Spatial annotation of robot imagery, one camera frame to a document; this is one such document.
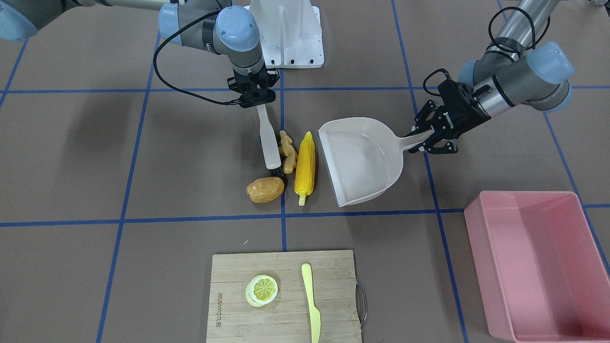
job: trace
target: black cable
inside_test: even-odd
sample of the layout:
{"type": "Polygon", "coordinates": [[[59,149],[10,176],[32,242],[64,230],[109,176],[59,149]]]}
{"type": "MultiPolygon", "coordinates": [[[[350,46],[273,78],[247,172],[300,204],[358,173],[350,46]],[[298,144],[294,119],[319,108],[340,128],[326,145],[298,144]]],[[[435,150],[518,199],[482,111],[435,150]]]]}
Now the black cable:
{"type": "Polygon", "coordinates": [[[546,25],[546,27],[544,28],[544,31],[542,31],[542,34],[540,35],[540,37],[539,37],[539,38],[536,40],[536,27],[535,27],[535,25],[534,25],[534,20],[533,20],[533,19],[532,19],[532,17],[531,17],[531,16],[528,14],[528,12],[526,12],[525,10],[523,10],[523,9],[521,9],[521,8],[519,8],[519,7],[515,7],[515,6],[505,7],[505,8],[503,8],[503,9],[499,10],[499,11],[498,11],[498,12],[497,12],[497,13],[496,13],[496,14],[495,14],[493,17],[492,17],[492,19],[489,21],[489,25],[488,25],[488,27],[487,27],[487,33],[489,34],[489,38],[492,40],[493,45],[494,45],[496,48],[498,48],[498,49],[500,49],[500,50],[502,50],[502,51],[504,51],[504,52],[508,52],[508,53],[511,53],[511,54],[519,54],[519,52],[518,52],[517,50],[514,50],[514,49],[507,49],[507,48],[505,48],[505,47],[501,46],[501,45],[500,45],[500,44],[499,44],[499,43],[496,41],[496,39],[493,37],[493,33],[492,33],[492,25],[493,25],[493,21],[494,21],[496,18],[498,18],[498,16],[499,16],[499,15],[501,15],[503,12],[505,12],[505,11],[507,11],[507,10],[516,10],[516,11],[518,11],[518,12],[521,12],[521,14],[523,14],[523,15],[525,16],[525,18],[527,18],[527,20],[529,21],[529,26],[531,27],[531,30],[532,30],[532,44],[531,44],[529,47],[527,47],[525,50],[527,51],[527,50],[530,50],[530,49],[535,49],[535,48],[536,48],[536,45],[537,45],[538,43],[540,43],[540,41],[542,40],[542,38],[544,37],[544,35],[547,33],[548,27],[549,27],[549,26],[550,26],[550,24],[551,24],[551,17],[549,16],[549,17],[547,18],[547,25],[546,25]]]}
{"type": "Polygon", "coordinates": [[[210,12],[210,13],[208,13],[208,14],[206,14],[206,15],[198,18],[198,19],[196,19],[196,20],[193,20],[190,23],[188,23],[187,25],[185,25],[183,28],[181,28],[178,31],[176,31],[171,36],[167,37],[167,39],[164,40],[163,43],[161,43],[159,45],[159,47],[155,50],[154,55],[152,57],[152,67],[154,68],[154,72],[157,74],[157,77],[159,78],[159,80],[161,80],[161,82],[163,82],[167,87],[169,87],[169,88],[171,88],[171,89],[173,89],[173,90],[175,90],[177,92],[180,92],[180,93],[183,93],[183,94],[186,94],[186,95],[191,95],[191,96],[194,96],[195,98],[199,98],[201,100],[209,101],[210,103],[214,103],[214,104],[218,104],[218,105],[237,105],[237,104],[241,103],[241,101],[239,99],[235,99],[235,100],[231,100],[231,101],[224,101],[224,102],[223,101],[216,101],[216,100],[213,100],[213,99],[210,99],[210,98],[206,98],[205,96],[201,96],[199,94],[195,94],[195,93],[189,92],[188,90],[184,90],[184,89],[178,88],[178,87],[172,85],[171,83],[167,82],[161,76],[161,74],[159,73],[159,69],[157,68],[157,56],[159,56],[159,53],[161,52],[161,49],[163,49],[167,44],[169,44],[169,42],[172,39],[176,38],[178,35],[180,35],[184,31],[190,29],[194,25],[197,25],[198,23],[208,19],[211,16],[217,15],[219,12],[220,12],[220,10],[213,11],[213,12],[210,12]]]}
{"type": "Polygon", "coordinates": [[[428,87],[426,86],[426,82],[427,82],[427,81],[428,81],[428,80],[429,80],[431,77],[433,77],[435,74],[437,74],[437,73],[443,73],[443,74],[445,75],[445,77],[446,77],[448,80],[450,80],[450,79],[451,79],[451,75],[449,75],[449,72],[447,71],[447,69],[444,69],[444,68],[437,69],[437,70],[433,71],[433,72],[432,72],[430,75],[428,75],[428,76],[427,76],[427,77],[426,77],[426,78],[423,80],[423,89],[426,91],[426,93],[428,93],[428,94],[430,94],[430,95],[432,95],[432,96],[440,96],[440,93],[433,93],[433,92],[430,92],[430,91],[428,90],[428,87]]]}

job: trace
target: cutting board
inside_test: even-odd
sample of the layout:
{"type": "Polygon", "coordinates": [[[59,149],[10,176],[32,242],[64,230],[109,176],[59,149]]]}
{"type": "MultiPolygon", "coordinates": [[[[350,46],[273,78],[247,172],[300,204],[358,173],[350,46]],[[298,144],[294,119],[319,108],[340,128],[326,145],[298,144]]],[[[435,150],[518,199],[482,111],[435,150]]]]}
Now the cutting board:
{"type": "Polygon", "coordinates": [[[313,271],[320,343],[361,343],[352,250],[214,255],[206,342],[311,343],[303,263],[313,271]],[[259,274],[272,276],[279,291],[255,308],[245,291],[259,274]]]}

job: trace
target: pink plastic box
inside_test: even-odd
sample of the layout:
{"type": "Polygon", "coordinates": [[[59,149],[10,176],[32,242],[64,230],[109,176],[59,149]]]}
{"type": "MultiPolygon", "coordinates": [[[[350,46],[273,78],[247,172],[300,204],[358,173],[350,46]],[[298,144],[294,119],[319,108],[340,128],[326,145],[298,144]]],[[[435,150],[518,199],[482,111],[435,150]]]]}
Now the pink plastic box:
{"type": "Polygon", "coordinates": [[[610,342],[610,281],[572,192],[481,192],[465,210],[489,333],[610,342]]]}

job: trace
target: lemon slice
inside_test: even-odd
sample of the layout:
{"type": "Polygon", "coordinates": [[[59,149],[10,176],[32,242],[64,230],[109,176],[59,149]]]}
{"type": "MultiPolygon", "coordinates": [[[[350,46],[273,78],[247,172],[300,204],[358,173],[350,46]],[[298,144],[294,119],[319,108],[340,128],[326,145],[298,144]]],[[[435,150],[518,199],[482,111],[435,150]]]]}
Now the lemon slice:
{"type": "Polygon", "coordinates": [[[246,301],[254,306],[261,307],[275,299],[278,294],[278,283],[269,275],[255,276],[246,287],[246,301]]]}

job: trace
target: yellow corn cob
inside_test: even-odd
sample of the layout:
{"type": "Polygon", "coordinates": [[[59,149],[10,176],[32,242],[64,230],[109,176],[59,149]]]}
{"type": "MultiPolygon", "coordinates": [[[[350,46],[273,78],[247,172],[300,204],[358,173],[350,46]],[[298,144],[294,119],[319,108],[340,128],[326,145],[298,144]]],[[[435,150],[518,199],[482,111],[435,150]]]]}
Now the yellow corn cob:
{"type": "Polygon", "coordinates": [[[305,205],[305,197],[314,191],[315,179],[315,145],[311,132],[299,147],[299,159],[296,162],[295,193],[299,196],[299,206],[305,205]]]}

